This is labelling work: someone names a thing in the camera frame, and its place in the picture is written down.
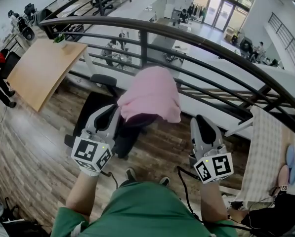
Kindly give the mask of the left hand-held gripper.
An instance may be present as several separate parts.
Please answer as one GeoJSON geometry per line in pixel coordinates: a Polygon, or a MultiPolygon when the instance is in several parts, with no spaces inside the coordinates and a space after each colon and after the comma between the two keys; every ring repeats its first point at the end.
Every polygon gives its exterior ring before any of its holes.
{"type": "Polygon", "coordinates": [[[71,157],[82,172],[101,172],[113,157],[120,116],[116,104],[102,107],[90,115],[81,135],[75,137],[71,157]]]}

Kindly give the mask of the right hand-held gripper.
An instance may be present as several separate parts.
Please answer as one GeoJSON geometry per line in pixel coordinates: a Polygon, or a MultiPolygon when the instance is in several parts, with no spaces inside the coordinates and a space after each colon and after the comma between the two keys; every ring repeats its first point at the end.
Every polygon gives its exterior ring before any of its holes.
{"type": "Polygon", "coordinates": [[[207,117],[197,115],[190,122],[193,167],[202,183],[219,181],[234,173],[231,153],[227,151],[220,129],[207,117]]]}

